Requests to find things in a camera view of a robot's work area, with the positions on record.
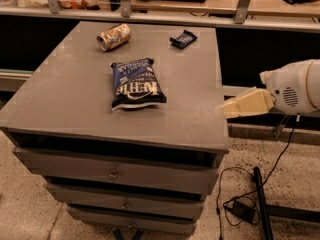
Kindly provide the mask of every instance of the gray tabletop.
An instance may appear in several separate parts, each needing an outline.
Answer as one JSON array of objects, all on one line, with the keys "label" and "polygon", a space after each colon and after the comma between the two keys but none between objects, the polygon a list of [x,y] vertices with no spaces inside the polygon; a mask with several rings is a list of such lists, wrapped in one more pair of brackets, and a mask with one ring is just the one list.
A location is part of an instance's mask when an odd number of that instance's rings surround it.
[{"label": "gray tabletop", "polygon": [[[208,152],[228,149],[215,29],[128,24],[130,41],[103,52],[96,36],[116,23],[80,22],[0,112],[8,131],[76,136]],[[170,45],[184,29],[198,40]],[[167,104],[111,111],[113,62],[155,60]]]}]

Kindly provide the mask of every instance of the drawer knob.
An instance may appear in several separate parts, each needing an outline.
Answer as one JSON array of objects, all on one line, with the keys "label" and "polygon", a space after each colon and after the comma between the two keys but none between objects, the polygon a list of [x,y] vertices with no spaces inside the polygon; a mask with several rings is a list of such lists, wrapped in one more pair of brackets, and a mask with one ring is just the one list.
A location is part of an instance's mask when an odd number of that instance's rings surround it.
[{"label": "drawer knob", "polygon": [[127,210],[128,209],[127,202],[124,201],[120,208],[123,209],[123,210]]},{"label": "drawer knob", "polygon": [[109,174],[109,178],[112,180],[116,180],[117,179],[117,171],[115,169],[112,170],[112,173]]}]

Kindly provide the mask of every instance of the cabinet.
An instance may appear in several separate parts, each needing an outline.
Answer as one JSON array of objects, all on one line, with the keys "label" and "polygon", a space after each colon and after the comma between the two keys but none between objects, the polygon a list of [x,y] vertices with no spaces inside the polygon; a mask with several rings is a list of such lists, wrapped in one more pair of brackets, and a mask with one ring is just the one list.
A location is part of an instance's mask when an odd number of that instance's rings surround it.
[{"label": "cabinet", "polygon": [[[191,235],[228,153],[214,28],[129,24],[132,38],[102,52],[115,24],[80,22],[0,112],[14,154],[89,223]],[[187,28],[198,39],[170,45]],[[167,104],[111,111],[112,62],[150,57]]]}]

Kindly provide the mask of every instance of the small black packet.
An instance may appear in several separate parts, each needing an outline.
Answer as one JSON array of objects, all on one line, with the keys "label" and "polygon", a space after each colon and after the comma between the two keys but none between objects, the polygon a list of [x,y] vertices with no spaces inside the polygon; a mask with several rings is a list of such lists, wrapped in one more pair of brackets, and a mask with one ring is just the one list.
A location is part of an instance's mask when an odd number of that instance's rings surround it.
[{"label": "small black packet", "polygon": [[111,65],[114,86],[112,111],[167,102],[153,72],[153,63],[153,59],[145,58]]},{"label": "small black packet", "polygon": [[178,38],[170,37],[170,42],[173,46],[179,49],[186,48],[189,44],[196,41],[197,37],[190,31],[184,30]]}]

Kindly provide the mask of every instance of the floor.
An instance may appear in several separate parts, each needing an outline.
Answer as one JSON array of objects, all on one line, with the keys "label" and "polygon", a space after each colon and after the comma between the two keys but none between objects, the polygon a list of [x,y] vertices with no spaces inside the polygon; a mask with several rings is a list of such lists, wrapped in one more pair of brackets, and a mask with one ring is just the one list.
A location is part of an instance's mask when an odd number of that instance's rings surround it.
[{"label": "floor", "polygon": [[[230,153],[225,156],[221,172],[229,167],[242,167],[252,172],[261,168],[262,177],[271,170],[278,155],[286,146],[288,130],[283,141],[276,142],[272,129],[234,125],[230,128]],[[269,204],[320,211],[320,141],[318,132],[297,130],[287,152],[265,185]],[[104,225],[90,225],[74,220],[66,205],[59,203],[44,188],[41,176],[32,175],[13,155],[13,144],[0,132],[0,239],[1,240],[111,240],[116,229]],[[254,189],[247,173],[228,170],[223,173],[221,199]],[[159,232],[145,232],[145,240],[215,240],[219,239],[219,220],[216,214],[218,184],[205,202],[205,208],[192,236]],[[228,215],[235,224],[238,219]],[[231,226],[222,213],[224,239],[264,239],[261,222],[252,225],[242,222]],[[272,218],[275,239],[319,239],[320,225]],[[125,239],[135,231],[120,228]]]}]

